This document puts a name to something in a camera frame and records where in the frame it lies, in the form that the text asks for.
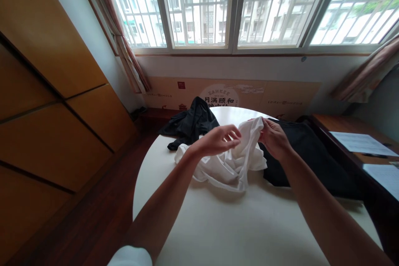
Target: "forearm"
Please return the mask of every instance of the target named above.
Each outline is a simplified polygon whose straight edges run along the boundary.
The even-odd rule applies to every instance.
[[[201,160],[187,150],[180,162],[150,197],[129,228],[125,245],[145,248],[155,263],[179,214],[194,170]]]
[[[329,263],[393,265],[293,150],[280,161],[304,218]]]

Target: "circular logo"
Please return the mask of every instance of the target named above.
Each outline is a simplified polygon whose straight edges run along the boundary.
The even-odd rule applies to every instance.
[[[205,88],[199,97],[205,100],[209,107],[239,107],[239,98],[236,91],[224,87],[224,84],[213,84]]]

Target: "white sleeve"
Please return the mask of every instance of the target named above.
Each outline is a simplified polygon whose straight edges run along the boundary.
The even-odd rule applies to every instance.
[[[127,245],[114,254],[108,266],[153,266],[153,261],[144,248]]]

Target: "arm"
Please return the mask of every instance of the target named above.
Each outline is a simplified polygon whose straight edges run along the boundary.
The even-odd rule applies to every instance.
[[[306,223],[332,266],[394,265],[293,150],[278,124],[264,119],[259,141],[279,160]]]
[[[240,143],[239,137],[241,134],[234,125],[222,126],[211,130],[190,146],[141,209],[126,234],[124,245],[145,248],[154,264],[179,214],[198,162],[202,157],[236,147]]]

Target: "hand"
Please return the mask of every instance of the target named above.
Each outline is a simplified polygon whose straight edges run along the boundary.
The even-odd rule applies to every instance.
[[[280,125],[266,118],[263,120],[263,130],[259,142],[263,143],[267,151],[277,160],[281,161],[287,154],[293,152],[287,135]]]
[[[196,156],[214,156],[240,144],[241,133],[234,125],[213,128],[189,147]]]

